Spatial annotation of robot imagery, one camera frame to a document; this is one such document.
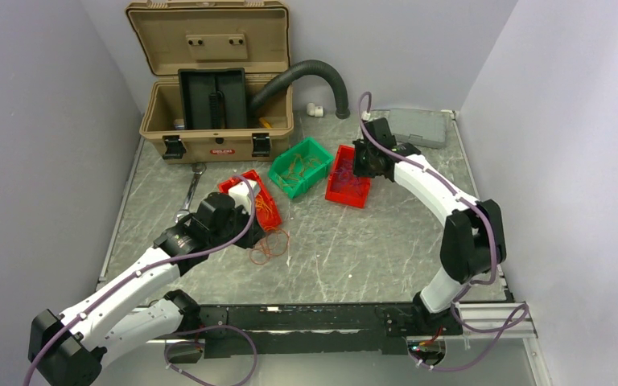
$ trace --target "wrench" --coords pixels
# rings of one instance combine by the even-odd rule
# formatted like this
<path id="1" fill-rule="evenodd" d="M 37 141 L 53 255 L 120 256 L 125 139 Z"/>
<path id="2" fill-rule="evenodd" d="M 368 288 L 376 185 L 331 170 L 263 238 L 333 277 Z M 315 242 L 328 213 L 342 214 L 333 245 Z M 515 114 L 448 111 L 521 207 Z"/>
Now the wrench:
<path id="1" fill-rule="evenodd" d="M 193 193 L 196 192 L 198 181 L 200 181 L 200 177 L 202 176 L 204 171 L 207 170 L 207 166 L 202 162 L 198 162 L 193 165 L 192 169 L 193 169 L 193 180 L 191 180 L 191 186 L 188 187 L 188 193 L 186 194 L 186 199 L 183 201 L 183 205 L 181 205 L 181 208 L 178 211 L 176 211 L 176 214 L 174 215 L 175 223 L 178 223 L 179 220 L 181 220 L 181 217 L 184 217 L 185 215 L 191 212 L 190 208 L 191 208 L 191 200 L 193 199 Z"/>

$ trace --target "rubber band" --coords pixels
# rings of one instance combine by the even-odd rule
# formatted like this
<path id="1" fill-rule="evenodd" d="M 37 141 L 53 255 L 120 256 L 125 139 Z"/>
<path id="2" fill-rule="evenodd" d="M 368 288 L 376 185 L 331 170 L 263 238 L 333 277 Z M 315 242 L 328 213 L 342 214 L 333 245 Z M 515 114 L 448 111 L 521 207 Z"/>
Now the rubber band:
<path id="1" fill-rule="evenodd" d="M 279 238 L 279 235 L 278 235 L 279 233 L 283 233 L 283 234 L 286 235 L 286 243 L 285 243 L 285 246 L 284 246 L 282 252 L 274 253 L 273 250 L 276 247 L 278 247 L 279 244 L 281 244 L 281 241 L 280 241 L 280 238 Z M 269 241 L 270 241 L 270 238 L 272 236 L 276 236 L 275 243 L 273 244 L 273 246 L 269 246 Z M 272 257 L 279 257 L 279 256 L 282 256 L 283 254 L 285 254 L 285 252 L 287 251 L 289 245 L 290 245 L 290 234 L 288 234 L 288 232 L 286 232 L 282 228 L 272 228 L 271 232 L 268 235 L 266 235 L 266 237 L 264 237 L 263 239 L 259 240 L 257 242 L 257 244 L 254 246 L 254 248 L 250 249 L 250 251 L 248 252 L 248 258 L 255 265 L 264 265 L 264 264 L 268 263 L 271 260 Z M 254 260 L 254 258 L 253 258 L 253 253 L 254 252 L 260 252 L 260 253 L 264 254 L 266 256 L 266 259 L 264 261 Z"/>
<path id="2" fill-rule="evenodd" d="M 313 170 L 323 162 L 314 156 L 304 158 L 300 153 L 296 153 L 292 159 L 292 162 L 288 166 L 287 170 L 280 174 L 283 180 L 294 180 L 298 183 L 304 178 L 304 174 Z M 290 185 L 287 181 L 281 181 L 286 187 L 295 187 L 296 185 Z"/>
<path id="3" fill-rule="evenodd" d="M 341 191 L 342 189 L 348 187 L 357 195 L 363 197 L 366 182 L 354 175 L 354 172 L 352 171 L 353 167 L 353 160 L 348 159 L 341 162 L 340 167 L 332 172 L 334 189 Z"/>

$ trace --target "toolbox latch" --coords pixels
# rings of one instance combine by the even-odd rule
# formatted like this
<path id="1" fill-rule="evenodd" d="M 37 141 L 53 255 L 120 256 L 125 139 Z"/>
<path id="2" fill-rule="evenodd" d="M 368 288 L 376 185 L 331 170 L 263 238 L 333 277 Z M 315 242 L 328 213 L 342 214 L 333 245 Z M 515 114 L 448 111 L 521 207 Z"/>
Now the toolbox latch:
<path id="1" fill-rule="evenodd" d="M 269 157 L 271 155 L 271 138 L 269 133 L 252 134 L 252 156 Z"/>
<path id="2" fill-rule="evenodd" d="M 186 153 L 186 147 L 181 142 L 178 135 L 165 135 L 162 137 L 167 151 L 164 152 L 162 159 L 181 159 L 183 153 Z"/>

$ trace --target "white pipe fitting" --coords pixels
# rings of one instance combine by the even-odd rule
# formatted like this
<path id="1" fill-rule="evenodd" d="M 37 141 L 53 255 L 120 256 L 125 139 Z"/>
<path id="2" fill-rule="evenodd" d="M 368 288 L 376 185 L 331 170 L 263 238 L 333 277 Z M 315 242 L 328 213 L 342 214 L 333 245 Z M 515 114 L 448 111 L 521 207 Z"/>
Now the white pipe fitting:
<path id="1" fill-rule="evenodd" d="M 313 103 L 307 105 L 307 115 L 309 117 L 322 117 L 323 116 L 323 106 L 317 106 Z"/>

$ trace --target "green plastic bin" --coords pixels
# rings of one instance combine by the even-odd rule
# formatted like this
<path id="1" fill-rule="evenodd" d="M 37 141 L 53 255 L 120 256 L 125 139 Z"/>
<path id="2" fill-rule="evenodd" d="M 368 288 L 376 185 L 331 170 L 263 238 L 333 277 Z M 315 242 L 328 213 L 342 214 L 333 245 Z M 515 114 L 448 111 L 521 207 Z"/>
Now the green plastic bin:
<path id="1" fill-rule="evenodd" d="M 330 174 L 333 159 L 314 138 L 304 138 L 274 160 L 269 178 L 293 199 L 325 179 Z"/>

